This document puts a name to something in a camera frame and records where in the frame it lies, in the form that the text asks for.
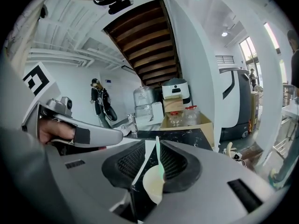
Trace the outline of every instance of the vent slot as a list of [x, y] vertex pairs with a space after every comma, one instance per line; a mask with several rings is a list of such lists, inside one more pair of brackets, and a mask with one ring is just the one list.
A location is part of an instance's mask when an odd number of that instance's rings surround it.
[[241, 180], [233, 180], [228, 182], [228, 185], [232, 191], [237, 195], [243, 206], [248, 213], [251, 213], [263, 203], [258, 197], [247, 187], [247, 185]]
[[69, 168], [74, 168], [74, 167], [78, 167], [80, 165], [83, 165], [85, 164], [85, 162], [83, 160], [76, 160], [76, 161], [73, 161], [73, 162], [68, 162], [65, 164], [66, 168], [69, 169]]

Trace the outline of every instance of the glass jar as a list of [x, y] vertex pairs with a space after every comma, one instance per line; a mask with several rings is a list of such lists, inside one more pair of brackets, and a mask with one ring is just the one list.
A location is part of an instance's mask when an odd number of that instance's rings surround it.
[[184, 121], [185, 126], [198, 125], [198, 116], [196, 112], [196, 105], [185, 108], [184, 110]]
[[182, 127], [184, 125], [183, 123], [183, 117], [182, 114], [175, 111], [175, 112], [170, 112], [169, 114], [169, 127], [171, 128], [176, 128], [176, 127]]

